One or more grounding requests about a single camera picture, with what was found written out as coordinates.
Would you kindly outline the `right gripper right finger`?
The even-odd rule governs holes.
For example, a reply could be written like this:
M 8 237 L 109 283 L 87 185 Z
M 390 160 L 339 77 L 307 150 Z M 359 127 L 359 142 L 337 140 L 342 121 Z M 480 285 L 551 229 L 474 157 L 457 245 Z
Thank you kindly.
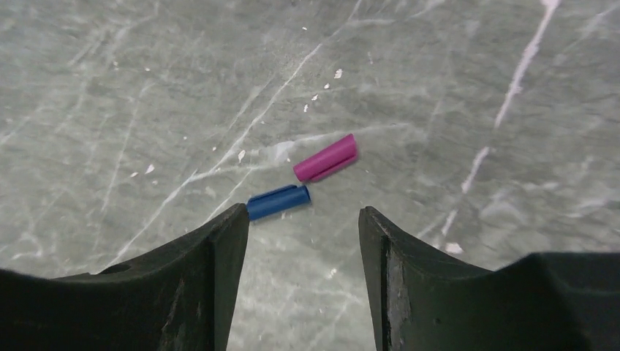
M 378 350 L 617 350 L 619 255 L 535 252 L 489 271 L 361 209 Z

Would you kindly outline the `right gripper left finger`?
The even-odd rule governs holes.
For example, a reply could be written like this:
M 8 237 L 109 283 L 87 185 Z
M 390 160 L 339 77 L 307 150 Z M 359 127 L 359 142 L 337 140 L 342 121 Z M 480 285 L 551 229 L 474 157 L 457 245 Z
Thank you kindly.
M 225 350 L 249 218 L 237 204 L 98 274 L 1 272 L 3 350 Z

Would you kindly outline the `magenta pen cap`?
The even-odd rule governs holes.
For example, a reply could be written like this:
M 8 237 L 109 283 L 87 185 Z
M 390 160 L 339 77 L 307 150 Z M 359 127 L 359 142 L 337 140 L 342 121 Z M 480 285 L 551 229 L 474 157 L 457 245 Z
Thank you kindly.
M 358 159 L 358 146 L 353 134 L 324 148 L 293 167 L 296 178 L 301 182 L 315 182 L 330 176 Z

